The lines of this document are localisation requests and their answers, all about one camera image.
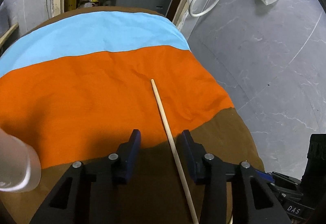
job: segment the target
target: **light blue cloth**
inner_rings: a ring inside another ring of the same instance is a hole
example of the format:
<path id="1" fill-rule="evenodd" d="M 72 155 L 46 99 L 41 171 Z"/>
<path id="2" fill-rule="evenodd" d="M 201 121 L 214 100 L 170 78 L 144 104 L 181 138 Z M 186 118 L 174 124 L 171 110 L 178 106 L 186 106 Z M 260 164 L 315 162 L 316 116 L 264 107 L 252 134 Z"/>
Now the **light blue cloth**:
<path id="1" fill-rule="evenodd" d="M 79 14 L 17 40 L 0 58 L 0 77 L 15 69 L 65 56 L 160 45 L 190 50 L 177 28 L 159 15 L 105 11 Z"/>

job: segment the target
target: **white cup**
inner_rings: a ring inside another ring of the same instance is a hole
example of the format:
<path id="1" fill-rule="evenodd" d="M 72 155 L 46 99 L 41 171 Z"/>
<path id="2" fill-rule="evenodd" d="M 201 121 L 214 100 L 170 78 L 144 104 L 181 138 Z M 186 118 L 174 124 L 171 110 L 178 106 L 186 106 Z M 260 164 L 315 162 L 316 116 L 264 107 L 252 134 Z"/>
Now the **white cup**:
<path id="1" fill-rule="evenodd" d="M 29 145 L 0 129 L 0 191 L 27 192 L 41 179 L 41 164 Z"/>

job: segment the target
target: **wooden stick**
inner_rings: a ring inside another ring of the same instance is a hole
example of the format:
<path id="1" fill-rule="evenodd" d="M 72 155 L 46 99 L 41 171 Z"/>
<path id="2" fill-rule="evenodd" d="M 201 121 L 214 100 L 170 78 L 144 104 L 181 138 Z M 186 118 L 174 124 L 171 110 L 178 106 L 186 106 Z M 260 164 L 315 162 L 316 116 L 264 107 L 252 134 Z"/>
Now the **wooden stick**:
<path id="1" fill-rule="evenodd" d="M 189 187 L 188 187 L 188 184 L 187 184 L 187 180 L 185 179 L 185 173 L 183 172 L 183 169 L 182 169 L 182 166 L 181 166 L 181 162 L 180 162 L 180 158 L 179 158 L 179 155 L 178 155 L 178 152 L 177 152 L 177 148 L 175 147 L 173 136 L 172 136 L 169 124 L 167 122 L 167 118 L 166 118 L 166 115 L 165 115 L 165 112 L 164 112 L 162 101 L 161 101 L 161 98 L 159 96 L 159 92 L 158 92 L 158 90 L 156 88 L 154 79 L 151 80 L 151 83 L 152 83 L 153 91 L 154 91 L 154 94 L 155 94 L 156 102 L 157 102 L 157 104 L 159 106 L 159 110 L 160 110 L 161 117 L 162 117 L 162 120 L 163 120 L 164 128 L 165 128 L 165 131 L 166 131 L 166 134 L 167 134 L 167 139 L 168 139 L 168 141 L 170 143 L 170 147 L 171 147 L 171 151 L 172 151 L 173 158 L 174 158 L 174 161 L 175 161 L 175 165 L 177 166 L 179 177 L 180 177 L 180 180 L 181 180 L 181 183 L 182 183 L 182 187 L 183 187 L 184 192 L 185 192 L 185 197 L 187 199 L 187 203 L 188 203 L 189 210 L 190 210 L 190 213 L 191 213 L 192 222 L 194 224 L 198 224 L 198 219 L 197 219 L 194 203 L 192 202 L 192 198 L 191 198 L 191 194 L 190 194 Z"/>
<path id="2" fill-rule="evenodd" d="M 0 48 L 3 46 L 5 41 L 10 37 L 10 35 L 15 31 L 18 27 L 18 23 L 13 24 L 8 31 L 0 38 Z"/>

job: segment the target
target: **metal screw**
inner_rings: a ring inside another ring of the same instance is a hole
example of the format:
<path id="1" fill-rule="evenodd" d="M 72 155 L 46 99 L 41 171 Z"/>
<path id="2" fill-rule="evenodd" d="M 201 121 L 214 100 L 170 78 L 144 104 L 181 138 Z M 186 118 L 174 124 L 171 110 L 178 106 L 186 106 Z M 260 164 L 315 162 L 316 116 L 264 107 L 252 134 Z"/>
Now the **metal screw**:
<path id="1" fill-rule="evenodd" d="M 118 159 L 118 157 L 119 157 L 119 155 L 116 154 L 116 153 L 111 153 L 109 155 L 109 159 L 112 160 L 112 161 Z"/>
<path id="2" fill-rule="evenodd" d="M 80 161 L 74 162 L 74 163 L 72 164 L 72 167 L 74 167 L 74 168 L 79 168 L 79 167 L 81 167 L 81 162 L 80 162 Z"/>
<path id="3" fill-rule="evenodd" d="M 249 162 L 247 162 L 247 161 L 244 161 L 244 162 L 241 162 L 241 166 L 243 167 L 243 168 L 249 168 L 250 167 L 250 163 Z"/>
<path id="4" fill-rule="evenodd" d="M 211 154 L 211 153 L 206 153 L 206 154 L 204 155 L 204 157 L 205 157 L 205 159 L 208 159 L 208 160 L 213 160 L 213 159 L 214 159 L 214 155 Z"/>

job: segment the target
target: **black equipment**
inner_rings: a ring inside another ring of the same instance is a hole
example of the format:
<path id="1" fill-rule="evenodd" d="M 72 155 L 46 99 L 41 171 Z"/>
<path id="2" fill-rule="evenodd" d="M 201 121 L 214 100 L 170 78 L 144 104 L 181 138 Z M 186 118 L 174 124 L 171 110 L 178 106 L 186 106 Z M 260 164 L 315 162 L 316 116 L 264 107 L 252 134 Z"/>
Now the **black equipment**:
<path id="1" fill-rule="evenodd" d="M 188 130 L 177 139 L 190 177 L 205 185 L 199 224 L 225 224 L 226 182 L 232 184 L 234 224 L 321 224 L 326 219 L 326 134 L 310 138 L 302 181 L 277 172 L 264 173 L 249 162 L 223 162 L 195 143 Z M 116 153 L 83 164 L 74 162 L 45 198 L 30 224 L 120 223 L 117 185 L 126 184 L 140 147 L 141 134 Z M 15 224 L 0 203 L 1 224 Z"/>

